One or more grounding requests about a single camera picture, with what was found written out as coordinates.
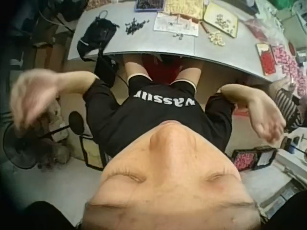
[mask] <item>black bag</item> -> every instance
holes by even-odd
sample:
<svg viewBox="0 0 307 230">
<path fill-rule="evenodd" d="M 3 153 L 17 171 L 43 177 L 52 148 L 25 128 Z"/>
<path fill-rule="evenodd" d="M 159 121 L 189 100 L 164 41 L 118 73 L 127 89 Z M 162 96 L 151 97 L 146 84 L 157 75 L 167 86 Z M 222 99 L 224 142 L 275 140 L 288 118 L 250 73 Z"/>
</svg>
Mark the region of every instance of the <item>black bag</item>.
<svg viewBox="0 0 307 230">
<path fill-rule="evenodd" d="M 96 17 L 77 44 L 78 53 L 83 61 L 94 61 L 91 58 L 84 58 L 84 56 L 88 52 L 99 48 L 94 73 L 109 87 L 114 85 L 118 63 L 112 63 L 109 57 L 103 56 L 103 51 L 118 27 L 110 20 Z"/>
<path fill-rule="evenodd" d="M 84 56 L 99 48 L 103 52 L 111 38 L 119 28 L 118 25 L 113 24 L 110 20 L 96 17 L 95 20 L 86 29 L 84 36 L 78 41 L 77 50 L 83 61 L 94 61 Z"/>
</svg>

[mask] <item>shirt sleeve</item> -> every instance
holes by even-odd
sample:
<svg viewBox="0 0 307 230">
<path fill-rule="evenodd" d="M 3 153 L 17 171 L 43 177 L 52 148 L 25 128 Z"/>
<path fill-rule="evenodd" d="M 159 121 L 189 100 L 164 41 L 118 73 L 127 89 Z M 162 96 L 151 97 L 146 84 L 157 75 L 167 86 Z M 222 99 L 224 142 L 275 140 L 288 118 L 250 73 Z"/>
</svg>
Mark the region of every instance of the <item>shirt sleeve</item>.
<svg viewBox="0 0 307 230">
<path fill-rule="evenodd" d="M 100 143 L 100 133 L 119 108 L 110 88 L 96 79 L 83 95 L 86 107 L 86 121 L 92 132 L 94 141 Z"/>
<path fill-rule="evenodd" d="M 221 93 L 211 96 L 206 104 L 205 113 L 213 123 L 217 135 L 215 146 L 221 151 L 225 151 L 231 136 L 234 108 L 235 105 Z"/>
</svg>

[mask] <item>black t-shirt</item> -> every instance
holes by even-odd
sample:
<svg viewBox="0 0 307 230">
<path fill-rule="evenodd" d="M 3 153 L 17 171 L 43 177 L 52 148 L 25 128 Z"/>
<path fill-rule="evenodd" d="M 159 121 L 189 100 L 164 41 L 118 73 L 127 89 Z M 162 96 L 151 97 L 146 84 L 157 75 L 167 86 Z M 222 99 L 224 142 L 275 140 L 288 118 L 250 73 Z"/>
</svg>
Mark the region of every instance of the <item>black t-shirt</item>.
<svg viewBox="0 0 307 230">
<path fill-rule="evenodd" d="M 130 90 L 129 98 L 119 105 L 110 89 L 95 80 L 83 98 L 94 141 L 111 157 L 166 120 L 179 121 L 223 152 L 232 131 L 234 105 L 220 93 L 210 97 L 205 113 L 189 93 L 155 83 Z"/>
</svg>

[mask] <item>raised arm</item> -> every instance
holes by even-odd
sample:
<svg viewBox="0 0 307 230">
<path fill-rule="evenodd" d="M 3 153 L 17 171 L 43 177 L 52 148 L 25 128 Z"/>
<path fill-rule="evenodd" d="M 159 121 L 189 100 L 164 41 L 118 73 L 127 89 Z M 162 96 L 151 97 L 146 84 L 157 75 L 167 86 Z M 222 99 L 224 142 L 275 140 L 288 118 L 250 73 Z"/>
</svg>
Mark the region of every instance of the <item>raised arm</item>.
<svg viewBox="0 0 307 230">
<path fill-rule="evenodd" d="M 260 138 L 273 143 L 283 134 L 285 119 L 265 92 L 238 84 L 225 85 L 220 91 L 230 102 L 247 105 L 251 125 Z"/>
<path fill-rule="evenodd" d="M 11 93 L 16 127 L 28 128 L 59 94 L 84 94 L 96 78 L 96 75 L 86 71 L 55 73 L 47 69 L 33 69 L 24 72 Z"/>
</svg>

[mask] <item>nose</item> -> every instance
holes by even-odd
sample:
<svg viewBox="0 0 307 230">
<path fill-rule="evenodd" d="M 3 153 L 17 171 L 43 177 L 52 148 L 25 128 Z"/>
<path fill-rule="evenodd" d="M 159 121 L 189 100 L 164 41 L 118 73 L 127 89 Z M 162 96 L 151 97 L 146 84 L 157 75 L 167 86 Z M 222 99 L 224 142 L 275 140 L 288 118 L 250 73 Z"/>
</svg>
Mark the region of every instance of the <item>nose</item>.
<svg viewBox="0 0 307 230">
<path fill-rule="evenodd" d="M 150 165 L 157 182 L 182 181 L 195 159 L 195 137 L 180 123 L 164 123 L 150 139 Z"/>
</svg>

